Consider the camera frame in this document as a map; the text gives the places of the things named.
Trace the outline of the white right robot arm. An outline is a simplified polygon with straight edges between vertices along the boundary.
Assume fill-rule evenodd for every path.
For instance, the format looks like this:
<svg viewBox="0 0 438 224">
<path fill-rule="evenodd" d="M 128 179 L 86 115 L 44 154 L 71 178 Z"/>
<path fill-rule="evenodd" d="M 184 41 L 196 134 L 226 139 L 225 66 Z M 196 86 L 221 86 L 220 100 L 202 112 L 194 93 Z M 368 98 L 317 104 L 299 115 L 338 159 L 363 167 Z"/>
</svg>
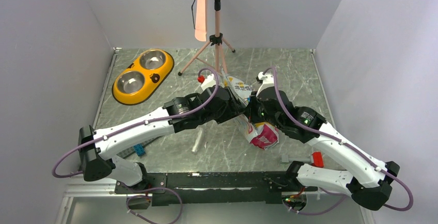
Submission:
<svg viewBox="0 0 438 224">
<path fill-rule="evenodd" d="M 399 165 L 393 161 L 385 163 L 368 154 L 360 156 L 360 149 L 340 135 L 322 115 L 310 107 L 293 106 L 283 91 L 279 94 L 280 99 L 274 87 L 261 93 L 252 92 L 246 115 L 251 121 L 265 121 L 286 136 L 316 148 L 343 167 L 343 170 L 334 170 L 293 161 L 286 171 L 286 186 L 293 191 L 301 187 L 336 191 L 366 209 L 379 210 L 393 189 L 393 179 L 385 172 L 396 176 Z"/>
</svg>

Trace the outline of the blue building brick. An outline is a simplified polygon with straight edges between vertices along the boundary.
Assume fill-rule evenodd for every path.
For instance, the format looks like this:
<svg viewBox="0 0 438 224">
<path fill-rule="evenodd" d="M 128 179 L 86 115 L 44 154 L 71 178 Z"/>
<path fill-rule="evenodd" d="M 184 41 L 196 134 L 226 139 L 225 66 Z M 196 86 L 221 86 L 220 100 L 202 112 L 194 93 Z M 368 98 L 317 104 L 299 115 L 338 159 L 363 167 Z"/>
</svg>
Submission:
<svg viewBox="0 0 438 224">
<path fill-rule="evenodd" d="M 146 151 L 145 151 L 145 149 L 144 149 L 144 147 L 142 146 L 141 143 L 137 144 L 137 145 L 134 145 L 133 149 L 134 149 L 134 151 L 135 151 L 135 153 L 136 153 L 136 155 L 138 157 L 142 157 L 143 155 L 146 154 Z"/>
</svg>

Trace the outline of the pet food bag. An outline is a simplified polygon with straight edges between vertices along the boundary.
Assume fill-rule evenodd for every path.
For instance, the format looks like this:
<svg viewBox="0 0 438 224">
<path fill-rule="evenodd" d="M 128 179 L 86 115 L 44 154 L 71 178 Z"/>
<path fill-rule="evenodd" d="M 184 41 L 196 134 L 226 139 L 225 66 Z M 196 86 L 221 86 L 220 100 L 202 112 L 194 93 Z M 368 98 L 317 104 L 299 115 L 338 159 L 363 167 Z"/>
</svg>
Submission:
<svg viewBox="0 0 438 224">
<path fill-rule="evenodd" d="M 221 70 L 221 73 L 223 74 L 224 86 L 230 87 L 238 102 L 246 107 L 249 104 L 253 88 L 242 80 L 227 74 L 224 69 Z M 279 142 L 278 129 L 267 122 L 250 123 L 249 117 L 245 114 L 239 115 L 233 121 L 248 143 L 256 147 L 266 150 Z"/>
</svg>

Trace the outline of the pink tripod stand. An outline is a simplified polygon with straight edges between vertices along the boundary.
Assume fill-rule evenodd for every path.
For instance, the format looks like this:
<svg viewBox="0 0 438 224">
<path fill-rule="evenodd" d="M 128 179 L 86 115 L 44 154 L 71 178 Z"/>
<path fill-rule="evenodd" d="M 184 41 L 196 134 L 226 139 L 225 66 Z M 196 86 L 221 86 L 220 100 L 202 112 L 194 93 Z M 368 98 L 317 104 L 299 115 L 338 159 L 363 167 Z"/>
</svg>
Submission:
<svg viewBox="0 0 438 224">
<path fill-rule="evenodd" d="M 204 42 L 204 45 L 197 51 L 197 53 L 190 59 L 190 61 L 178 72 L 179 76 L 181 76 L 195 60 L 198 60 L 208 65 L 206 60 L 202 60 L 198 58 L 198 56 L 201 55 L 201 53 L 209 46 L 214 47 L 215 65 L 213 65 L 212 67 L 217 72 L 220 70 L 220 68 L 224 69 L 226 73 L 228 72 L 223 45 L 226 45 L 231 50 L 232 53 L 235 53 L 236 50 L 224 38 L 223 33 L 221 33 L 222 0 L 214 0 L 213 9 L 214 9 L 214 33 L 210 36 L 207 35 L 207 40 Z"/>
</svg>

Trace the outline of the yellow double pet bowl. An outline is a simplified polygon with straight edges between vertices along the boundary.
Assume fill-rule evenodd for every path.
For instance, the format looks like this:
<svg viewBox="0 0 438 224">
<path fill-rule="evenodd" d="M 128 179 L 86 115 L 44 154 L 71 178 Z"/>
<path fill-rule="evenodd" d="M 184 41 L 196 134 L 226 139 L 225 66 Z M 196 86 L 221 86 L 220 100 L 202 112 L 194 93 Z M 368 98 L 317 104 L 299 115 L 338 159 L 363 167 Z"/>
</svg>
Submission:
<svg viewBox="0 0 438 224">
<path fill-rule="evenodd" d="M 123 105 L 148 100 L 174 68 L 172 55 L 161 49 L 142 52 L 114 81 L 112 95 Z"/>
</svg>

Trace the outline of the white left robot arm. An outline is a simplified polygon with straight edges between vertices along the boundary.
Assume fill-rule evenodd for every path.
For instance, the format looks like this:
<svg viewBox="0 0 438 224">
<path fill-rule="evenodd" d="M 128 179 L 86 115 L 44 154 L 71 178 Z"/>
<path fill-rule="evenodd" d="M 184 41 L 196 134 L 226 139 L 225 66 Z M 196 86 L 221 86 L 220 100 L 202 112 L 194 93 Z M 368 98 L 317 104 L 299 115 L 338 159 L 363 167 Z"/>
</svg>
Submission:
<svg viewBox="0 0 438 224">
<path fill-rule="evenodd" d="M 210 121 L 223 123 L 244 113 L 247 105 L 230 87 L 208 87 L 202 93 L 173 98 L 151 113 L 118 126 L 101 130 L 84 126 L 78 142 L 83 179 L 113 178 L 142 193 L 149 184 L 145 166 L 119 158 L 120 151 Z"/>
</svg>

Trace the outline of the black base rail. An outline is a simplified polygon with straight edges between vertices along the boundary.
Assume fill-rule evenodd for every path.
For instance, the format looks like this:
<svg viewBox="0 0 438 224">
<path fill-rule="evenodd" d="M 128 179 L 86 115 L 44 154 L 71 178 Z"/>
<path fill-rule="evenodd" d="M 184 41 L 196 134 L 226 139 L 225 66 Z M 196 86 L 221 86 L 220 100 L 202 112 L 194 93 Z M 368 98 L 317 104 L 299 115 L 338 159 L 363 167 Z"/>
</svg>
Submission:
<svg viewBox="0 0 438 224">
<path fill-rule="evenodd" d="M 143 194 L 148 190 L 151 206 L 195 203 L 265 202 L 281 204 L 283 198 L 316 191 L 301 186 L 284 171 L 149 173 L 141 186 L 121 182 L 115 194 Z"/>
</svg>

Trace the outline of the red clamp block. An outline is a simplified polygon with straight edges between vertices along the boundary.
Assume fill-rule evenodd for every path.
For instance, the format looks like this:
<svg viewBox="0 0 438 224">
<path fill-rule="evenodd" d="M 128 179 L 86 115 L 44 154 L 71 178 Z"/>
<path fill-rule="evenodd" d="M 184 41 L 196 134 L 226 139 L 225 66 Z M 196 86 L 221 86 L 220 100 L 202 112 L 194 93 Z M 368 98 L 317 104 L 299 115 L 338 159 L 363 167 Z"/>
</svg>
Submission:
<svg viewBox="0 0 438 224">
<path fill-rule="evenodd" d="M 324 161 L 321 152 L 314 152 L 311 155 L 311 165 L 318 168 L 324 167 Z"/>
</svg>

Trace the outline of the grey building baseplate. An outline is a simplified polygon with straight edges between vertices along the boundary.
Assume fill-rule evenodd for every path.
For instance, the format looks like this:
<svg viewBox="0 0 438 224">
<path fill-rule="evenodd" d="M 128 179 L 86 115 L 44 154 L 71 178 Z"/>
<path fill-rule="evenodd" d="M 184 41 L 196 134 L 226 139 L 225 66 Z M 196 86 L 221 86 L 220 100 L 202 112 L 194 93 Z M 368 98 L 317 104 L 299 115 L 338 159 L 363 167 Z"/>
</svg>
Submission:
<svg viewBox="0 0 438 224">
<path fill-rule="evenodd" d="M 146 146 L 152 144 L 154 141 L 156 141 L 158 138 L 153 138 L 153 139 L 149 139 L 147 141 L 141 142 L 142 146 L 144 147 L 145 151 L 146 151 Z M 117 155 L 122 157 L 122 158 L 128 158 L 129 156 L 131 156 L 132 154 L 136 154 L 133 147 L 127 148 L 121 152 L 119 152 Z"/>
</svg>

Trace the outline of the pink light panel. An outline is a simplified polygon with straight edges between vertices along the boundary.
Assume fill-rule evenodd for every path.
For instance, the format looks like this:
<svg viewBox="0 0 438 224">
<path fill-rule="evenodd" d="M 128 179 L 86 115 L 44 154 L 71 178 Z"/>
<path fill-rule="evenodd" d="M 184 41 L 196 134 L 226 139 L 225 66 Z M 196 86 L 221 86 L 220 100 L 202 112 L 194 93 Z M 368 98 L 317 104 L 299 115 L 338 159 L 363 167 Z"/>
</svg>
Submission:
<svg viewBox="0 0 438 224">
<path fill-rule="evenodd" d="M 194 0 L 191 5 L 194 37 L 198 41 L 207 40 L 207 0 Z"/>
</svg>

